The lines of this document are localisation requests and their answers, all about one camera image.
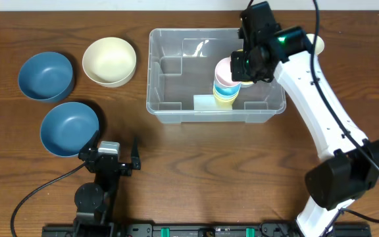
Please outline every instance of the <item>white wall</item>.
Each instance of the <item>white wall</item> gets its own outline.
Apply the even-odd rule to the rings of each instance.
[[[0,0],[0,11],[229,11],[249,0]],[[274,10],[313,9],[312,0],[268,0]],[[318,0],[321,10],[379,10],[379,0]]]

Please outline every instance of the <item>wood grain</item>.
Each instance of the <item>wood grain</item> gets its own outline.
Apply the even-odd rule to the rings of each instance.
[[[311,32],[313,12],[279,11],[284,27]],[[0,13],[0,236],[9,236],[17,203],[39,185],[80,164],[50,155],[39,139],[43,117],[54,104],[31,101],[17,86],[21,65],[42,51],[73,62],[76,87],[66,101],[99,108],[105,140],[151,134],[141,148],[142,170],[121,180],[116,218],[156,223],[257,223],[294,219],[306,203],[305,173],[318,165],[311,136],[293,103],[265,124],[186,123],[159,126],[145,111],[149,33],[154,28],[238,27],[239,12],[41,12]],[[379,12],[322,12],[320,55],[345,110],[371,140],[379,138]],[[93,41],[116,36],[138,55],[130,83],[104,88],[86,78],[81,58]],[[19,211],[19,236],[40,236],[47,223],[71,223],[76,189],[91,182],[82,170],[32,197]],[[379,182],[355,202],[379,217]],[[341,220],[359,221],[346,214]],[[379,225],[372,225],[379,237]]]

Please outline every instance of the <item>stacked cups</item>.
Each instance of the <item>stacked cups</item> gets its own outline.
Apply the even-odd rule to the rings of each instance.
[[[241,82],[232,81],[230,57],[220,60],[215,68],[213,95],[217,105],[232,105],[241,89]]]

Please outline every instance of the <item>gray storage box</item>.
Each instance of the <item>gray storage box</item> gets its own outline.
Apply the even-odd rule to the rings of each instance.
[[[275,80],[241,88],[232,110],[194,108],[195,97],[213,94],[216,64],[242,49],[237,32],[235,28],[154,29],[149,40],[147,110],[163,123],[266,122],[282,113],[286,97]]]

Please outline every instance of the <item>green light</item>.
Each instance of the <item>green light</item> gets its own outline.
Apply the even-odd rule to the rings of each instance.
[[[284,43],[284,41],[286,40],[286,37],[279,37],[277,39],[280,41],[280,43]]]

